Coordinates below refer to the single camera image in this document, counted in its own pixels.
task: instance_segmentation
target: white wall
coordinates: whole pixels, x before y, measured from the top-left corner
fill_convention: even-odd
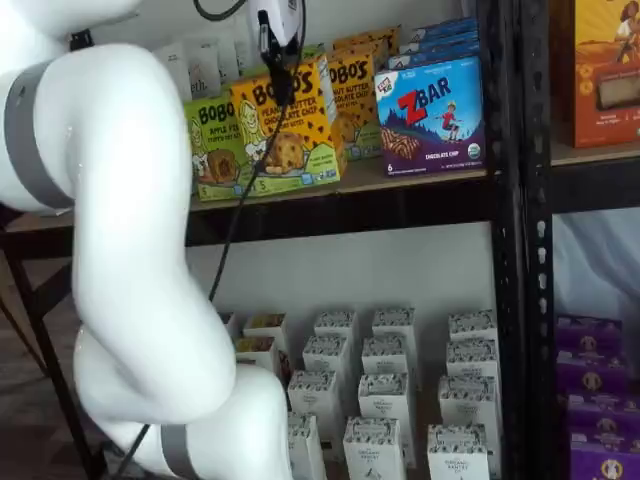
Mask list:
[[[221,250],[188,251],[207,291]],[[447,315],[495,308],[492,268],[485,223],[237,244],[215,303],[244,318],[286,312],[296,357],[323,309],[355,308],[370,323],[377,306],[411,304],[423,360],[442,364]]]

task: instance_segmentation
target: white robotic arm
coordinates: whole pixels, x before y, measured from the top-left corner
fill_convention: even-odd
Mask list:
[[[190,151],[168,73],[137,47],[64,54],[59,40],[137,3],[0,0],[0,203],[75,205],[75,380],[120,448],[150,424],[135,457],[149,471],[289,480],[282,386],[236,367],[187,269]]]

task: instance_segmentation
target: yellow bobo's box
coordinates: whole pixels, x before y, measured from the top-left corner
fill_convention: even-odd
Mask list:
[[[280,133],[260,171],[250,196],[269,195],[340,180],[346,161],[324,54],[298,69],[295,102],[287,108]],[[244,150],[256,168],[274,135],[281,115],[269,75],[240,80],[231,86],[231,101],[244,140]]]

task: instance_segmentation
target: bobo's peanut butter chocolate chip box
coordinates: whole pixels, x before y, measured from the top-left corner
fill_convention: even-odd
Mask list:
[[[281,193],[340,180],[346,166],[324,54],[300,65],[294,79],[295,103],[289,105],[280,133],[250,196]],[[262,159],[281,115],[271,78],[260,75],[231,86],[244,151],[252,166]]]
[[[384,64],[384,42],[353,45],[334,50],[329,73],[338,107],[340,136],[348,161],[375,157],[380,150],[378,105],[373,76]]]

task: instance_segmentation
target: green bobo's box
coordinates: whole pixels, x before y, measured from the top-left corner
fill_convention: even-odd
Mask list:
[[[185,105],[191,160],[202,201],[242,195],[251,178],[240,128],[228,93]]]

